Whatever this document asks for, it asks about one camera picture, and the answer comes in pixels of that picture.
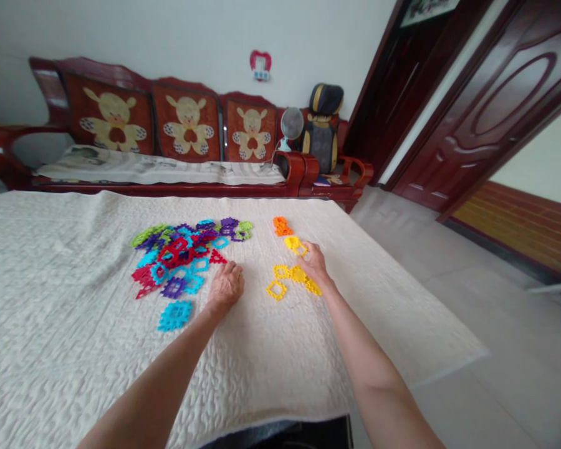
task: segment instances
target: yellow plastic piece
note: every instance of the yellow plastic piece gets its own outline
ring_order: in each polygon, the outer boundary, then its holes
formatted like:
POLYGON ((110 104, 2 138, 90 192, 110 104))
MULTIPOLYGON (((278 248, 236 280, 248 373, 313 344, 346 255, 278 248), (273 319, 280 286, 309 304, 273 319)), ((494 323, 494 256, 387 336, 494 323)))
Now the yellow plastic piece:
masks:
POLYGON ((295 248, 298 248, 299 245, 301 245, 301 241, 297 236, 289 236, 285 237, 285 245, 287 246, 287 248, 293 251, 295 248))
POLYGON ((305 271, 303 271, 299 265, 295 265, 293 268, 291 268, 291 280, 293 282, 299 282, 300 284, 305 284, 307 279, 308 278, 307 275, 305 274, 305 271))
POLYGON ((318 287, 318 284, 316 284, 310 278, 307 278, 307 280, 305 281, 305 289, 314 293, 316 296, 322 296, 322 291, 320 290, 320 287, 318 287))
POLYGON ((291 277, 291 271, 286 265, 275 265, 272 267, 272 271, 274 272, 274 279, 277 281, 280 279, 290 279, 291 277))
POLYGON ((272 281, 270 283, 270 285, 268 286, 268 288, 266 289, 266 293, 268 293, 270 296, 272 296, 276 301, 280 301, 282 299, 283 296, 285 296, 285 293, 287 292, 287 288, 281 284, 279 281, 272 281), (272 291, 272 287, 274 286, 278 286, 281 290, 279 294, 276 294, 275 292, 272 291))
POLYGON ((307 254, 307 248, 301 244, 301 240, 297 236, 285 237, 285 245, 298 256, 307 254))

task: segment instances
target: baseboard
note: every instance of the baseboard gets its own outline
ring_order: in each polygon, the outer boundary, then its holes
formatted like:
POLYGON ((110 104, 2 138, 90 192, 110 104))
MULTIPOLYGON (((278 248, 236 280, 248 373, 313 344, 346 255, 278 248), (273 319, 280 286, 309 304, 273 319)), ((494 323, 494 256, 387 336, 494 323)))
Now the baseboard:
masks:
POLYGON ((560 273, 556 273, 548 267, 529 259, 512 248, 509 248, 507 245, 495 241, 486 234, 470 228, 456 218, 449 218, 443 224, 447 228, 457 232, 457 234, 464 236, 498 258, 501 258, 510 265, 513 265, 532 279, 536 279, 538 282, 545 285, 561 283, 560 273))

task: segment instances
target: bedspread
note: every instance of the bedspread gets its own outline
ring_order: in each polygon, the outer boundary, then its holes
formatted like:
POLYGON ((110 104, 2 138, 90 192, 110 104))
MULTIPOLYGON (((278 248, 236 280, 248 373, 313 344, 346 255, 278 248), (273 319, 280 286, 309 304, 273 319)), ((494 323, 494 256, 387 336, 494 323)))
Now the bedspread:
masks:
MULTIPOLYGON (((181 331, 157 332, 168 300, 134 300, 141 258, 129 242, 158 223, 232 216, 253 237, 221 250, 244 266, 243 298, 210 340, 169 447, 285 418, 348 412, 350 387, 321 299, 288 284, 265 292, 293 257, 273 232, 282 215, 318 242, 346 300, 412 386, 485 352, 446 307, 335 203, 137 198, 103 191, 0 195, 0 448, 73 447, 181 331)), ((203 308, 215 268, 196 296, 203 308)))

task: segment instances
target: armrest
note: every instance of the armrest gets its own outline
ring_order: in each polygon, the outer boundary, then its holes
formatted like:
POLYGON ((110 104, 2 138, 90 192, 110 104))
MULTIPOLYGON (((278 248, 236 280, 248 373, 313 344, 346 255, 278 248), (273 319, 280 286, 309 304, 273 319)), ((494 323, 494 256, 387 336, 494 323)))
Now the armrest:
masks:
POLYGON ((304 179, 301 181, 300 189, 308 190, 313 187, 314 182, 318 179, 320 174, 320 164, 315 156, 308 153, 299 153, 299 155, 304 159, 305 163, 305 174, 304 179))
POLYGON ((287 193, 289 196, 298 196, 299 186, 304 177, 304 159, 296 152, 276 152, 274 163, 280 167, 287 178, 287 193))
POLYGON ((19 137, 35 133, 64 133, 66 128, 56 126, 0 126, 0 180, 8 190, 24 189, 31 181, 31 171, 25 167, 14 155, 12 143, 19 137))
POLYGON ((372 179, 374 175, 374 167, 369 162, 362 162, 358 158, 339 155, 338 160, 343 161, 343 175, 349 176, 349 171, 353 164, 358 167, 360 177, 353 184, 356 189, 363 189, 363 187, 372 179))

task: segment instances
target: floor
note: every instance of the floor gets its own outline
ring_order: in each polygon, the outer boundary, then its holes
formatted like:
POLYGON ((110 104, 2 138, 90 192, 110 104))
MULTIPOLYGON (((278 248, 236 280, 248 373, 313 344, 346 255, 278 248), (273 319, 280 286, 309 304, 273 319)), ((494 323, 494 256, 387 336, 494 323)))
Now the floor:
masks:
MULTIPOLYGON (((561 448, 561 296, 435 221, 366 187, 351 217, 450 308, 491 355, 414 391, 448 448, 561 448)), ((353 420, 356 448, 370 447, 353 420)))

